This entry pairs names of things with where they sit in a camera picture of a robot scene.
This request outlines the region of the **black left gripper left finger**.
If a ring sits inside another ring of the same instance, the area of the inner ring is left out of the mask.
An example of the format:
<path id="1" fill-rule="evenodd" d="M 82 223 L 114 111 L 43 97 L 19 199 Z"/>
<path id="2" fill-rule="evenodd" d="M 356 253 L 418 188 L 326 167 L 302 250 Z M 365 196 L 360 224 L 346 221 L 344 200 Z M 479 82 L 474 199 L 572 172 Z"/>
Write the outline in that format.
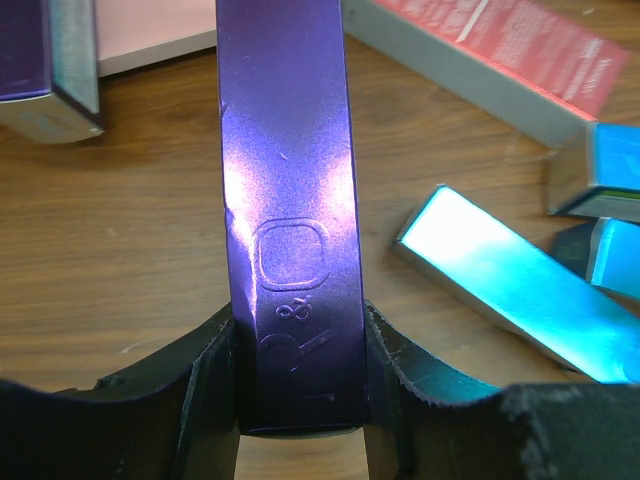
<path id="1" fill-rule="evenodd" d="M 234 333 L 225 306 L 90 390 L 2 380 L 2 478 L 233 478 Z"/>

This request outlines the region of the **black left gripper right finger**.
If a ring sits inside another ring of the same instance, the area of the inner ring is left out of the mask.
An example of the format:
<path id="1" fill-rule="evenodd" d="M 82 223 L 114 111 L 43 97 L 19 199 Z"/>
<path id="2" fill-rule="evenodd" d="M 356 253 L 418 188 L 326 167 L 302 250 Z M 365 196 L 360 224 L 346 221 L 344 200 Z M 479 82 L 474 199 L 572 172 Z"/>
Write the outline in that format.
<path id="1" fill-rule="evenodd" d="M 497 388 L 399 333 L 366 306 L 372 479 L 636 479 L 639 389 Z"/>

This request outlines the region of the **silver purple toothpaste box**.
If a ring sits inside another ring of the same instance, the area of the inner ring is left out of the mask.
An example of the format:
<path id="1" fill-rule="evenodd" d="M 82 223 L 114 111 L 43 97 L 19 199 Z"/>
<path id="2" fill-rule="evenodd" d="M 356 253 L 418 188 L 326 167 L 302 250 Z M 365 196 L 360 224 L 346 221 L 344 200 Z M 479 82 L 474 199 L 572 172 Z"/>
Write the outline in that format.
<path id="1" fill-rule="evenodd" d="M 1 124 L 42 144 L 104 133 L 95 3 L 2 0 Z"/>

